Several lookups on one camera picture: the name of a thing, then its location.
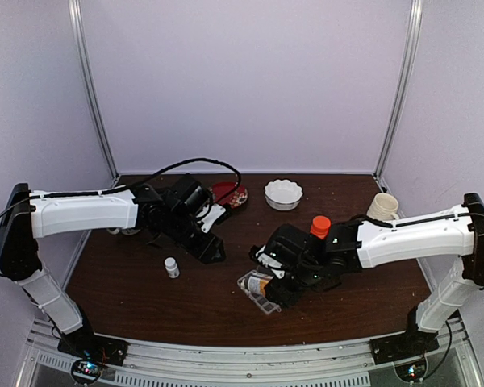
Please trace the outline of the red floral plate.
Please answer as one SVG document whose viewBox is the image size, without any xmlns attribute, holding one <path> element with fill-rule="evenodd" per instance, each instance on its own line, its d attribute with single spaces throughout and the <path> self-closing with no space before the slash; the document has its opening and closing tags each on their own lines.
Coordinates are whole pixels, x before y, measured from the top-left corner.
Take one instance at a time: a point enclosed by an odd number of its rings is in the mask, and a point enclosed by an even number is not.
<svg viewBox="0 0 484 387">
<path fill-rule="evenodd" d="M 210 187 L 215 204 L 221 206 L 229 206 L 231 209 L 242 206 L 248 201 L 248 191 L 245 187 L 240 185 L 237 189 L 232 191 L 235 187 L 235 182 L 223 181 L 215 183 Z"/>
</svg>

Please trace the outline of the right aluminium frame post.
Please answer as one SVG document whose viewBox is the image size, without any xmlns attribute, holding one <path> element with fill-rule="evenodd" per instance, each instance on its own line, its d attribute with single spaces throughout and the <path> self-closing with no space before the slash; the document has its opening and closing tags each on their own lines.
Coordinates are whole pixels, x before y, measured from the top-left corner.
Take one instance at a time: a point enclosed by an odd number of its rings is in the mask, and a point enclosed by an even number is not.
<svg viewBox="0 0 484 387">
<path fill-rule="evenodd" d="M 392 150 L 394 137 L 398 130 L 404 103 L 407 97 L 409 82 L 414 68 L 415 58 L 419 46 L 419 37 L 423 21 L 424 2 L 422 0 L 412 0 L 407 33 L 403 50 L 403 59 L 398 75 L 398 83 L 394 94 L 393 106 L 388 120 L 386 135 L 382 143 L 378 162 L 374 170 L 376 181 L 382 182 L 386 169 L 386 163 Z"/>
</svg>

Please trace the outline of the small white bottle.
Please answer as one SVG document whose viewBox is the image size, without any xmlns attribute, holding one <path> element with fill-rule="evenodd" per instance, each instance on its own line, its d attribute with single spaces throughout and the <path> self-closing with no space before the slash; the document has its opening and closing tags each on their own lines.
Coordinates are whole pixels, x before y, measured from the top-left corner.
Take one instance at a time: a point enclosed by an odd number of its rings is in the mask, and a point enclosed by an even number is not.
<svg viewBox="0 0 484 387">
<path fill-rule="evenodd" d="M 167 257 L 164 261 L 165 270 L 170 278 L 177 278 L 180 275 L 177 261 L 173 257 Z"/>
</svg>

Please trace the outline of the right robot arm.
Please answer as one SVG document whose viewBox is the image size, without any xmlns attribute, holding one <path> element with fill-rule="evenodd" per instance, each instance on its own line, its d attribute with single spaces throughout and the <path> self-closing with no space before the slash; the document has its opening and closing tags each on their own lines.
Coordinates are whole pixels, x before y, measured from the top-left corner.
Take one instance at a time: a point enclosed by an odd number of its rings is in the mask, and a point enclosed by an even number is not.
<svg viewBox="0 0 484 387">
<path fill-rule="evenodd" d="M 294 305 L 308 289 L 333 289 L 341 277 L 383 264 L 422 257 L 457 256 L 437 290 L 407 317 L 399 335 L 372 342 L 376 354 L 413 356 L 432 350 L 447 319 L 475 291 L 484 289 L 484 204 L 468 193 L 461 204 L 438 213 L 382 221 L 357 215 L 331 224 L 312 223 L 308 232 L 281 225 L 251 258 L 270 270 L 265 296 L 283 307 Z"/>
</svg>

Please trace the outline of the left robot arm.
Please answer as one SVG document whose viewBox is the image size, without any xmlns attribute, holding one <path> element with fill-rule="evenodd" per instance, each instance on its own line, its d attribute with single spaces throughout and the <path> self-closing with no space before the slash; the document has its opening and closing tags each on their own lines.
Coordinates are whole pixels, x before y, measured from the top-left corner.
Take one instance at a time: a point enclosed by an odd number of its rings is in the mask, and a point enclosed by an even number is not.
<svg viewBox="0 0 484 387">
<path fill-rule="evenodd" d="M 38 256 L 38 239 L 73 231 L 143 230 L 165 235 L 204 264 L 226 258 L 211 232 L 225 208 L 191 175 L 169 188 L 147 183 L 89 192 L 31 191 L 14 187 L 0 222 L 0 274 L 18 283 L 83 358 L 100 349 L 85 314 L 54 280 Z"/>
</svg>

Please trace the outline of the front aluminium rail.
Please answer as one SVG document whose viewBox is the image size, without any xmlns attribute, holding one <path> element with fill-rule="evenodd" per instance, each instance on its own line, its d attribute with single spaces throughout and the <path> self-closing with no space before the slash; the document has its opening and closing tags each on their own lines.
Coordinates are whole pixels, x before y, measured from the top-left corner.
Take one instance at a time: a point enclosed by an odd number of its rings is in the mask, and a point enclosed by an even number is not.
<svg viewBox="0 0 484 387">
<path fill-rule="evenodd" d="M 424 356 L 378 364 L 367 339 L 277 347 L 198 347 L 130 339 L 122 365 L 95 386 L 409 386 L 406 370 L 426 365 L 422 386 L 483 386 L 460 318 Z"/>
</svg>

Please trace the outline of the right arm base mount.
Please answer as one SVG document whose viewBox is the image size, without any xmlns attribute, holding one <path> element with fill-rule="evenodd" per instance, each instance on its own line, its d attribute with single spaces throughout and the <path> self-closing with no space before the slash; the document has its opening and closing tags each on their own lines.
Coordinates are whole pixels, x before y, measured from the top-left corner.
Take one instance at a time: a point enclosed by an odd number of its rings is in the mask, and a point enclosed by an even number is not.
<svg viewBox="0 0 484 387">
<path fill-rule="evenodd" d="M 428 376 L 428 352 L 439 348 L 438 331 L 421 331 L 415 318 L 407 320 L 403 333 L 388 335 L 369 342 L 376 365 L 393 363 L 396 376 L 404 382 L 422 382 Z"/>
</svg>

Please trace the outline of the clear plastic pill organizer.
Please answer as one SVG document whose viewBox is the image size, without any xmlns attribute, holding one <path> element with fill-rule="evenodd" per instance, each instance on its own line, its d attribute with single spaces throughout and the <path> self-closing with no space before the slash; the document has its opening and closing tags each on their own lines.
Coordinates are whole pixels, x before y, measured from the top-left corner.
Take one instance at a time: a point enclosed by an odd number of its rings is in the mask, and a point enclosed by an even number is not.
<svg viewBox="0 0 484 387">
<path fill-rule="evenodd" d="M 274 312 L 278 312 L 280 313 L 282 311 L 282 308 L 274 303 L 274 302 L 271 302 L 270 300 L 267 299 L 266 296 L 259 296 L 259 295 L 256 295 L 256 294 L 251 294 L 249 292 L 246 292 L 244 290 L 241 289 L 241 280 L 242 280 L 243 276 L 240 277 L 238 280 L 237 280 L 237 285 L 239 286 L 239 289 L 265 314 L 265 315 L 270 315 Z"/>
</svg>

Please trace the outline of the grey capped supplement bottle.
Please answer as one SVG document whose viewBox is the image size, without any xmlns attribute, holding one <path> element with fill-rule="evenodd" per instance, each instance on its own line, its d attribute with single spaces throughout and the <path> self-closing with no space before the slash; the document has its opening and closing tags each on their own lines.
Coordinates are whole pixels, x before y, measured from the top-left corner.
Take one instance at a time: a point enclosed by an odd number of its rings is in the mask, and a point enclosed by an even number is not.
<svg viewBox="0 0 484 387">
<path fill-rule="evenodd" d="M 251 294 L 265 296 L 265 287 L 273 278 L 270 275 L 251 271 L 243 276 L 241 280 L 241 289 Z"/>
</svg>

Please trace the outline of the white scalloped dish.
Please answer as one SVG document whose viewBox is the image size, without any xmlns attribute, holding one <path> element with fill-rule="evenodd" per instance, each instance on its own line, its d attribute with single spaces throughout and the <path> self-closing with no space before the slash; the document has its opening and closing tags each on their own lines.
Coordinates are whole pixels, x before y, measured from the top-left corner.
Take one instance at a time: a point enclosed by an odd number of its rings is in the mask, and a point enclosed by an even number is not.
<svg viewBox="0 0 484 387">
<path fill-rule="evenodd" d="M 303 188 L 288 179 L 270 181 L 264 188 L 265 200 L 274 210 L 294 210 L 303 197 Z"/>
</svg>

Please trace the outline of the floral mug yellow inside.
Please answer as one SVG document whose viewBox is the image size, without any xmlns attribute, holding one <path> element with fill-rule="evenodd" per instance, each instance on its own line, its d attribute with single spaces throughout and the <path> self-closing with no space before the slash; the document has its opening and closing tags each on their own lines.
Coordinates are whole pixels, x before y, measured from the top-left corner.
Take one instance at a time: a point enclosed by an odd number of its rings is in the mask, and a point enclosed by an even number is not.
<svg viewBox="0 0 484 387">
<path fill-rule="evenodd" d="M 107 228 L 106 231 L 111 235 L 132 236 L 141 232 L 141 229 L 135 228 Z"/>
</svg>

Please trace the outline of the white cup at right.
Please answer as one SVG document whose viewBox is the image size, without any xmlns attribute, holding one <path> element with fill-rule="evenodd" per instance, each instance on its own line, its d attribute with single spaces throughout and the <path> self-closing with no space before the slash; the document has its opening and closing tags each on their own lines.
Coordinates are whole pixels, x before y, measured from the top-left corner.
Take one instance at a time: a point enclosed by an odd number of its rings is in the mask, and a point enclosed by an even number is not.
<svg viewBox="0 0 484 387">
<path fill-rule="evenodd" d="M 396 220 L 398 216 L 398 200 L 388 193 L 377 193 L 371 202 L 366 215 L 377 220 Z"/>
</svg>

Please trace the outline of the orange pill bottle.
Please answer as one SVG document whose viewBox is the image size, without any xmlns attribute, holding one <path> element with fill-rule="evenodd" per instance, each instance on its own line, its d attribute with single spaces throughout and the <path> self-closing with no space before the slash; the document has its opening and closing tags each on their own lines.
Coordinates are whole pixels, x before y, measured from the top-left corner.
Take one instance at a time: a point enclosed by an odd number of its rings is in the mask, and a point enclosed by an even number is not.
<svg viewBox="0 0 484 387">
<path fill-rule="evenodd" d="M 323 215 L 315 216 L 311 222 L 310 233 L 319 239 L 325 239 L 331 228 L 331 220 Z"/>
</svg>

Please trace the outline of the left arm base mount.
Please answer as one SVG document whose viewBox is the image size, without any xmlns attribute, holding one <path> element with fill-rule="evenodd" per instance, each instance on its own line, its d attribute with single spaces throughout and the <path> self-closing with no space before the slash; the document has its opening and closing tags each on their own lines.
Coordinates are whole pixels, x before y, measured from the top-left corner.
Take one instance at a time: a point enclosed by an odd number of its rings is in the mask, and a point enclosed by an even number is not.
<svg viewBox="0 0 484 387">
<path fill-rule="evenodd" d="M 129 346 L 127 341 L 97 335 L 87 322 L 71 333 L 55 329 L 60 337 L 58 350 L 76 357 L 69 373 L 78 385 L 89 386 L 97 382 L 109 366 L 123 365 Z"/>
</svg>

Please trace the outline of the left aluminium frame post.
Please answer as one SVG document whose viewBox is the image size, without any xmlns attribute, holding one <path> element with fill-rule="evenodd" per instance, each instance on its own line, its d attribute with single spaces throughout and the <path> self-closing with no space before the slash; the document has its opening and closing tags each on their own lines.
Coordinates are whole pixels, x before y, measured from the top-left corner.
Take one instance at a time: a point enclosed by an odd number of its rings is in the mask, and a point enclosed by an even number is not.
<svg viewBox="0 0 484 387">
<path fill-rule="evenodd" d="M 107 138 L 106 129 L 104 126 L 102 113 L 98 102 L 98 95 L 95 89 L 92 68 L 90 65 L 90 57 L 86 44 L 85 29 L 81 12 L 81 1 L 69 0 L 69 18 L 73 35 L 77 47 L 77 54 L 81 66 L 81 74 L 86 90 L 87 103 L 90 109 L 92 122 L 95 132 L 98 137 L 98 144 L 101 149 L 109 174 L 113 180 L 119 177 L 119 172 L 116 167 L 114 157 L 112 154 L 110 142 Z"/>
</svg>

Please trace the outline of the aluminium frame post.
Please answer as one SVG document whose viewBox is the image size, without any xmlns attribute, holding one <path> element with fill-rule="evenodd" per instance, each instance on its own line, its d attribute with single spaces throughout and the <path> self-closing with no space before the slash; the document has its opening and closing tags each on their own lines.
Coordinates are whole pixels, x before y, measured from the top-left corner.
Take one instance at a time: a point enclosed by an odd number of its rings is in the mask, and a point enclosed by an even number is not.
<svg viewBox="0 0 484 387">
<path fill-rule="evenodd" d="M 104 126 L 102 113 L 98 102 L 98 95 L 95 89 L 92 68 L 90 65 L 90 57 L 86 44 L 85 29 L 81 12 L 81 1 L 69 0 L 69 18 L 73 35 L 77 47 L 77 54 L 81 66 L 81 74 L 86 90 L 87 103 L 90 109 L 92 122 L 95 132 L 98 137 L 98 144 L 101 149 L 109 174 L 113 180 L 119 177 L 119 172 L 116 167 L 114 157 L 112 154 L 110 142 L 107 138 L 106 129 Z"/>
<path fill-rule="evenodd" d="M 404 103 L 407 97 L 409 82 L 414 68 L 415 58 L 419 46 L 419 37 L 423 21 L 424 2 L 422 0 L 412 0 L 407 33 L 403 50 L 403 59 L 398 75 L 398 83 L 394 94 L 393 106 L 388 120 L 386 135 L 382 143 L 378 162 L 374 170 L 376 181 L 382 182 L 386 169 L 386 163 L 392 150 L 394 137 L 398 130 Z"/>
</svg>

